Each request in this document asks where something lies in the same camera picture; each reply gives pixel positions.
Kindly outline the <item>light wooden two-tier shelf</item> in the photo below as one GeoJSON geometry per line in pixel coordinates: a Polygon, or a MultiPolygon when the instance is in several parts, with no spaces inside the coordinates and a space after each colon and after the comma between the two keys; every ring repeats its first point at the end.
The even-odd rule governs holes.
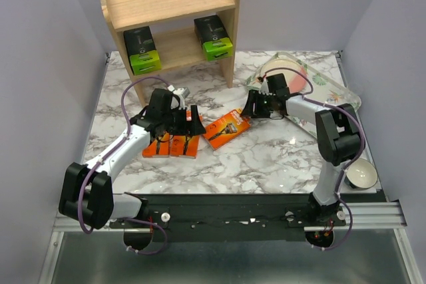
{"type": "MultiPolygon", "coordinates": [[[[146,75],[135,76],[130,67],[124,43],[124,31],[154,26],[183,18],[203,17],[216,13],[223,22],[234,46],[231,57],[220,59],[219,65],[228,88],[233,86],[234,62],[238,34],[240,0],[100,0],[106,25],[132,82],[146,75]]],[[[192,67],[205,60],[194,27],[153,34],[162,69],[150,75],[192,67]]]]}

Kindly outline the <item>black green razor box front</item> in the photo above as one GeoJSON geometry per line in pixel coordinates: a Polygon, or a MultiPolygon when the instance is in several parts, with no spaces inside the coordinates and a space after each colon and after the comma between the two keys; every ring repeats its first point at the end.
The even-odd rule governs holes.
{"type": "Polygon", "coordinates": [[[126,51],[135,76],[159,71],[160,57],[150,27],[140,27],[123,33],[126,51]]]}

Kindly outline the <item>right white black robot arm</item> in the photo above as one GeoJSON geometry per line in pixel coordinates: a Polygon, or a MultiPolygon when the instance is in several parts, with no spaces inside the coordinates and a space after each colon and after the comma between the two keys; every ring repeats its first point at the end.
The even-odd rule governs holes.
{"type": "Polygon", "coordinates": [[[271,118],[275,112],[316,126],[323,164],[317,185],[309,195],[306,217],[310,223],[321,225],[338,211],[341,184],[349,166],[365,149],[365,134],[352,105],[336,106],[308,98],[307,94],[291,93],[283,74],[266,76],[260,90],[250,89],[241,115],[271,118]]]}

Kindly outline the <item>black green razor box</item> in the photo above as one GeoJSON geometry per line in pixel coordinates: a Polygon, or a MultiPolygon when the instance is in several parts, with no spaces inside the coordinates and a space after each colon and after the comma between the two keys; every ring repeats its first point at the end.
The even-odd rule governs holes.
{"type": "Polygon", "coordinates": [[[233,44],[219,16],[210,15],[195,19],[194,32],[207,61],[232,56],[233,44]]]}
{"type": "Polygon", "coordinates": [[[140,27],[123,33],[126,51],[135,76],[159,71],[160,57],[150,27],[140,27]]]}

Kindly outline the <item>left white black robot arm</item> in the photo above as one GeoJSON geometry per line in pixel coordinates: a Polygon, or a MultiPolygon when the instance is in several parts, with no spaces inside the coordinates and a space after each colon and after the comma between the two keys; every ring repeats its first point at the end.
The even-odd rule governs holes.
{"type": "Polygon", "coordinates": [[[147,201],[128,193],[116,194],[112,184],[137,154],[164,134],[205,134],[197,107],[185,105],[188,94],[187,88],[154,89],[149,103],[126,118],[126,129],[107,149],[85,164],[73,162],[65,171],[59,213],[93,229],[102,228],[110,219],[143,226],[147,201]]]}

